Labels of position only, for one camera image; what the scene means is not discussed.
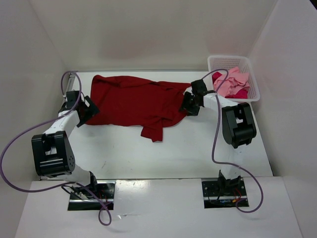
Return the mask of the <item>dark red t shirt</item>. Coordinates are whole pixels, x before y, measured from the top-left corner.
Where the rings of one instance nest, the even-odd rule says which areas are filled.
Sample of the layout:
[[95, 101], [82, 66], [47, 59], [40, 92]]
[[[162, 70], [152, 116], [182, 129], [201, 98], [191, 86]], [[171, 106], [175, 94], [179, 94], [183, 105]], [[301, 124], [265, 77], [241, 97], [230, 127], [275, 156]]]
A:
[[99, 113], [87, 125], [142, 126], [141, 136], [163, 140], [163, 129], [186, 117], [180, 111], [190, 83], [151, 81], [134, 76], [93, 77], [90, 98]]

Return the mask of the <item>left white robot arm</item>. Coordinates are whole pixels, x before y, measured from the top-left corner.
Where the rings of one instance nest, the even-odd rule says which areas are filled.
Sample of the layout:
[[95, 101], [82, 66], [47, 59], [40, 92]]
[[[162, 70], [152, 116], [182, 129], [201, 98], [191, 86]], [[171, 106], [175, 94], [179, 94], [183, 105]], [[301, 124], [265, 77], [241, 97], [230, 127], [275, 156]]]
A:
[[44, 133], [32, 137], [34, 163], [39, 176], [72, 182], [77, 193], [94, 198], [99, 192], [97, 179], [91, 171], [76, 164], [69, 137], [75, 128], [96, 116], [99, 109], [89, 96], [75, 105], [77, 95], [77, 91], [68, 92], [66, 102], [58, 112], [58, 119]]

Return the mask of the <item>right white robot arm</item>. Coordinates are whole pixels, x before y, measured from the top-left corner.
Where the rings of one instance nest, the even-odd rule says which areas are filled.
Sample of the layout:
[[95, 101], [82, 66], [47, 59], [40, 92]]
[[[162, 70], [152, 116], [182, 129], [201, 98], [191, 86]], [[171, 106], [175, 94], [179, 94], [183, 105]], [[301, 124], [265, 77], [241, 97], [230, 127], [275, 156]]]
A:
[[[211, 160], [220, 165], [217, 178], [217, 189], [220, 194], [228, 195], [239, 187], [242, 171], [247, 173], [259, 185], [255, 176], [242, 166], [243, 153], [257, 135], [250, 105], [233, 102], [219, 96], [214, 90], [185, 92], [181, 111], [187, 112], [190, 116], [196, 116], [202, 107], [215, 110], [218, 113], [211, 148]], [[230, 146], [230, 154], [227, 159], [217, 161], [215, 159], [215, 149], [220, 132], [224, 141]]]

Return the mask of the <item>white plastic basket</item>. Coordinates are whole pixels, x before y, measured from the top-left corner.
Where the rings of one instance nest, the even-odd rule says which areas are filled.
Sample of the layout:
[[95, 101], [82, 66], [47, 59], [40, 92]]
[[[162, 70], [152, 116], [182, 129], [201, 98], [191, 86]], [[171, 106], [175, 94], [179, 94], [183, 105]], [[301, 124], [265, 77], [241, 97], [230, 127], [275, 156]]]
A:
[[212, 55], [208, 57], [208, 70], [212, 86], [217, 88], [222, 81], [219, 94], [234, 102], [256, 102], [260, 92], [251, 62], [246, 57]]

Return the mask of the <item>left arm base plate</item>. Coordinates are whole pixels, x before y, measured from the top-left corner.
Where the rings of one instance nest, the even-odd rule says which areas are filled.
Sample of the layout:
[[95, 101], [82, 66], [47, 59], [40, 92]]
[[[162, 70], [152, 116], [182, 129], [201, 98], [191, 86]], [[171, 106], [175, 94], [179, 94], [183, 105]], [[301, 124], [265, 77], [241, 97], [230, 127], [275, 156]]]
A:
[[100, 200], [106, 205], [108, 210], [112, 211], [114, 207], [114, 194], [115, 194], [114, 180], [97, 180], [95, 188], [89, 190], [98, 198], [96, 199], [87, 190], [79, 186], [63, 187], [64, 191], [69, 194], [68, 211], [97, 211], [101, 209]]

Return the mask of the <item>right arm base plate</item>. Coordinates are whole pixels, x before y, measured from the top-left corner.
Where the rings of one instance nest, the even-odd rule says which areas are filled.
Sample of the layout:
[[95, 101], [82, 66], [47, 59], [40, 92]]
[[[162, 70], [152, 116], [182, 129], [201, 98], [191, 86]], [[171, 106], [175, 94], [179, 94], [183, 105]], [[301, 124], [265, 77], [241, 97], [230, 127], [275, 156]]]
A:
[[236, 203], [238, 207], [249, 207], [243, 179], [238, 185], [227, 188], [220, 188], [216, 178], [203, 179], [201, 184], [205, 209], [234, 208]]

